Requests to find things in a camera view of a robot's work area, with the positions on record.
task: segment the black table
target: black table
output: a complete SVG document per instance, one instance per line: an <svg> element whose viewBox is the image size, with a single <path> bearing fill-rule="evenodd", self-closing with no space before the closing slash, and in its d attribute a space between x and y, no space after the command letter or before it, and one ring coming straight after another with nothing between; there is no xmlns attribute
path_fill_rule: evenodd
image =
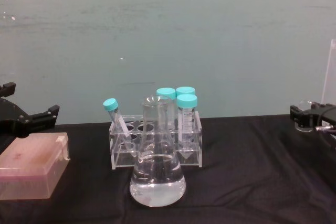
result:
<svg viewBox="0 0 336 224"><path fill-rule="evenodd" d="M336 223L335 192L287 148L314 134L296 131L288 115L201 121L204 167L183 167L177 203L148 208L131 198L132 169L111 169L108 123L59 125L71 161L53 195L0 201L0 223Z"/></svg>

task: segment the pink box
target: pink box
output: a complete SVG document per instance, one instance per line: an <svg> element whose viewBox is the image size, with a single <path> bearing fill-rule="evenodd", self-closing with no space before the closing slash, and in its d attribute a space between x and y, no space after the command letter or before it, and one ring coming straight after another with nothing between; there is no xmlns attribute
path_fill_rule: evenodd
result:
<svg viewBox="0 0 336 224"><path fill-rule="evenodd" d="M16 138L0 155L0 200L50 198L69 160L67 133Z"/></svg>

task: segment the clear liquid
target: clear liquid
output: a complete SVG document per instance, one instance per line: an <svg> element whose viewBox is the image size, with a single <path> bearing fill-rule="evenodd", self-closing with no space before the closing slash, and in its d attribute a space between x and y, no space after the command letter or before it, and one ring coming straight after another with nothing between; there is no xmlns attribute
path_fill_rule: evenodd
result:
<svg viewBox="0 0 336 224"><path fill-rule="evenodd" d="M185 187L185 179L176 157L147 155L134 168L130 192L143 205L163 207L178 201L183 196Z"/></svg>

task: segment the box lid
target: box lid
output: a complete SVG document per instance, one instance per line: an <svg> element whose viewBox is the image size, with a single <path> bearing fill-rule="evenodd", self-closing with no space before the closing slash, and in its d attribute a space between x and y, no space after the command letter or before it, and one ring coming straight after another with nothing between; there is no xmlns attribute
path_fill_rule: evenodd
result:
<svg viewBox="0 0 336 224"><path fill-rule="evenodd" d="M67 133L34 133L16 138L0 155L0 177L38 176L68 158Z"/></svg>

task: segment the test tube rack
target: test tube rack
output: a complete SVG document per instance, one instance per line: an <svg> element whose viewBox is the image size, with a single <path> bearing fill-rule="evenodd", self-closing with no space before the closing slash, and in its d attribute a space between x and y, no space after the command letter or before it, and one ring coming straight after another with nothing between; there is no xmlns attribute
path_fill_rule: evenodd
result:
<svg viewBox="0 0 336 224"><path fill-rule="evenodd" d="M131 143L128 142L128 148L125 146L125 134L118 132L114 123L109 128L110 152L112 169L118 167L132 167L138 158L140 148L140 140L143 129L143 116L141 115L125 115L124 121L131 134ZM175 146L177 156L181 165L194 165L202 167L202 125L199 113L195 112L195 129L192 132L180 132L181 134L194 134L194 142L188 150L179 148L179 130L177 128L177 120L175 120L175 129L170 131Z"/></svg>

